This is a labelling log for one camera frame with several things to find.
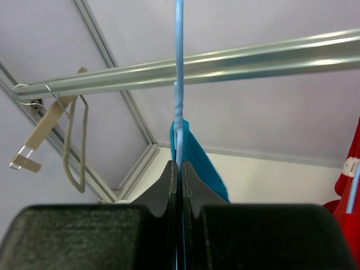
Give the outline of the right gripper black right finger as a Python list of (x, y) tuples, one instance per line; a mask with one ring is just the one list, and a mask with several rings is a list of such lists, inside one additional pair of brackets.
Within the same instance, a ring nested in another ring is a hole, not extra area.
[(182, 164), (186, 269), (357, 269), (340, 227), (314, 204), (230, 204)]

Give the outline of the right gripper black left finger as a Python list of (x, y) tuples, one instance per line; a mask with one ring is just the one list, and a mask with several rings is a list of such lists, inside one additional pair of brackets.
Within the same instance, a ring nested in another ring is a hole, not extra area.
[(2, 269), (174, 269), (178, 169), (128, 204), (32, 205), (1, 244)]

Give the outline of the blue t shirt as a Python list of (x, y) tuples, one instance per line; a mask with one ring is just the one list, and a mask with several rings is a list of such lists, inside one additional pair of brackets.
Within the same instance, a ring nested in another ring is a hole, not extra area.
[(226, 185), (208, 158), (206, 152), (190, 131), (189, 122), (183, 120), (182, 161), (189, 161), (198, 177), (220, 198), (229, 202)]

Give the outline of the red t shirt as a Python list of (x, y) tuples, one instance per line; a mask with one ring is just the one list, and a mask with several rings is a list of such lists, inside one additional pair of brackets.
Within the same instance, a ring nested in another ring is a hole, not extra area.
[(340, 224), (346, 242), (356, 259), (359, 259), (359, 190), (355, 193), (353, 210), (346, 212), (353, 177), (359, 163), (359, 126), (357, 126), (347, 159), (341, 174), (335, 183), (335, 193), (340, 199), (325, 203), (323, 206), (331, 212)]

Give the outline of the light blue hanger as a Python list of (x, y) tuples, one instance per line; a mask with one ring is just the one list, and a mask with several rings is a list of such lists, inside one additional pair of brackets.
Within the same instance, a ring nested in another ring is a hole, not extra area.
[(355, 199), (356, 199), (356, 193), (357, 193), (357, 189), (358, 189), (358, 184), (359, 184), (359, 163), (357, 164), (355, 174), (354, 174), (354, 177), (352, 180), (352, 185), (351, 185), (350, 192), (349, 192), (349, 198), (348, 198), (348, 202), (347, 202), (346, 210), (345, 210), (345, 212), (347, 214), (352, 214), (352, 212), (353, 212), (354, 203), (355, 203)]
[(179, 240), (178, 250), (178, 268), (185, 269), (185, 244), (183, 229), (183, 195), (182, 195), (182, 153), (183, 153), (183, 99), (184, 99), (184, 57), (183, 57), (183, 13), (184, 1), (175, 2), (175, 66), (176, 81), (174, 82), (174, 143), (175, 143), (175, 162), (178, 168), (178, 225)]

